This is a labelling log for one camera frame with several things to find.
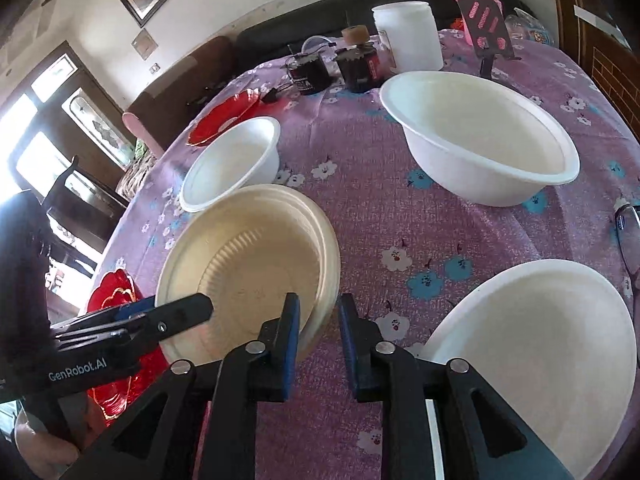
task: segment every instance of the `screw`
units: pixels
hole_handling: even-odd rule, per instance
[[[449,368],[459,374],[466,374],[469,371],[469,363],[464,359],[453,359],[449,363]]]
[[[262,341],[251,341],[247,343],[244,349],[249,352],[249,354],[261,354],[264,352],[266,346]]]
[[[379,354],[392,354],[396,351],[396,346],[389,341],[380,341],[376,345],[376,352]]]
[[[191,370],[191,363],[184,359],[180,359],[171,365],[171,371],[175,375],[184,375],[188,373],[189,370]]]

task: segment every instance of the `floral tablecloth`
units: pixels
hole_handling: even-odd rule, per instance
[[[444,70],[478,73],[461,33],[440,33]],[[511,208],[470,204],[434,183],[412,159],[402,128],[377,91],[331,88],[284,92],[269,114],[282,124],[277,182],[320,205],[340,244],[340,290],[383,336],[417,352],[453,306],[508,267],[566,258],[606,276],[631,303],[613,224],[615,208],[640,202],[640,146],[590,78],[560,50],[515,42],[520,60],[495,62],[505,79],[549,111],[571,135],[581,171],[571,184],[547,187]],[[282,60],[242,74],[198,117],[245,88],[286,79]],[[143,294],[155,293],[162,264],[190,215],[177,194],[200,150],[185,144],[196,119],[175,141],[122,217],[97,276],[125,267]],[[592,472],[599,478],[640,412],[632,398],[615,443]],[[381,410],[357,404],[347,388],[336,320],[297,368],[286,404],[258,409],[257,478],[380,478]]]

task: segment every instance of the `black sofa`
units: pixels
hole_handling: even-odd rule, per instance
[[[276,57],[289,54],[288,44],[299,52],[309,36],[340,37],[340,32],[349,25],[367,25],[371,34],[376,34],[372,7],[408,0],[322,0],[242,31],[236,39],[236,56],[240,72],[248,70]],[[438,30],[450,27],[460,17],[455,0],[423,0],[431,5]],[[500,0],[505,16],[519,7],[533,14],[520,0]]]

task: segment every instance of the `red glass plate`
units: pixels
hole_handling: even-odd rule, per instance
[[[95,312],[110,306],[119,306],[142,299],[142,294],[131,277],[123,269],[118,269],[104,275],[100,285],[89,298],[87,312]],[[102,409],[107,426],[168,367],[160,347],[142,356],[140,365],[142,368],[136,375],[91,388],[88,391],[89,396]]]
[[[247,89],[219,104],[191,131],[187,144],[189,146],[208,146],[226,130],[238,124],[260,100],[260,91]]]

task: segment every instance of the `white bowl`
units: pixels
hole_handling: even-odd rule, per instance
[[[242,186],[270,184],[278,173],[280,123],[256,117],[229,128],[200,154],[180,190],[180,205],[196,213]]]
[[[529,262],[484,282],[419,356],[466,359],[576,480],[612,443],[636,376],[625,302],[602,275],[567,260]]]
[[[296,292],[302,359],[331,316],[339,283],[338,241],[311,199],[286,186],[242,188],[197,216],[162,268],[156,305],[202,292],[214,309],[209,322],[161,342],[162,352],[169,362],[222,359],[255,339]]]
[[[380,100],[404,129],[418,165],[461,198],[513,206],[571,182],[580,160],[562,126],[498,83],[451,72],[407,72]]]

